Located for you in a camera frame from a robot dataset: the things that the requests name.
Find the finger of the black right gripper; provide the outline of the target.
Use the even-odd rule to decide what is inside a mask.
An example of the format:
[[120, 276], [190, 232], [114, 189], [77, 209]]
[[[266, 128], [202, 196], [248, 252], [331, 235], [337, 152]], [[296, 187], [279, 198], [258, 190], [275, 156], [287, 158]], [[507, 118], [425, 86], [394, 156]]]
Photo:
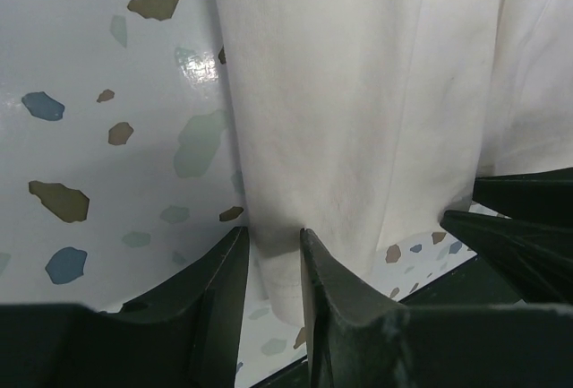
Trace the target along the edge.
[[572, 210], [572, 168], [478, 177], [473, 200], [507, 216], [561, 216]]
[[570, 228], [462, 211], [446, 211], [440, 225], [527, 303], [572, 302]]

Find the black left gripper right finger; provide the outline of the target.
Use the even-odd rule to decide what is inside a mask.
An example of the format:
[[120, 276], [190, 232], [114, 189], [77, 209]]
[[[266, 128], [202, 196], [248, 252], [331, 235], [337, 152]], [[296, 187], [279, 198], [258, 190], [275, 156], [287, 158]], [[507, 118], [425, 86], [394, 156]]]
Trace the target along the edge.
[[569, 387], [568, 305], [404, 306], [300, 233], [313, 387]]

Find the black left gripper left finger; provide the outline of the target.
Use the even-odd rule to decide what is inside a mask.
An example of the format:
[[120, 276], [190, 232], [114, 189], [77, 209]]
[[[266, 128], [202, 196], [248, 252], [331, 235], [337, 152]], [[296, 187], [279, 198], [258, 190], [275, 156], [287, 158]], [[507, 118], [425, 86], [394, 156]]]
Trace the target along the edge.
[[1, 385], [232, 387], [248, 266], [248, 230], [235, 227], [117, 313], [2, 306]]

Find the white t-shirt red print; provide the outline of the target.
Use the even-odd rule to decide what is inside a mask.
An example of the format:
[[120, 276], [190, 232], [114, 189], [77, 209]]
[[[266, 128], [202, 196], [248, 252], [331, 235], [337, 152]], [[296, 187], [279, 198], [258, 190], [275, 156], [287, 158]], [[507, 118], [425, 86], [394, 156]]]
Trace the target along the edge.
[[252, 241], [302, 325], [299, 232], [360, 277], [479, 176], [572, 164], [572, 0], [217, 0]]

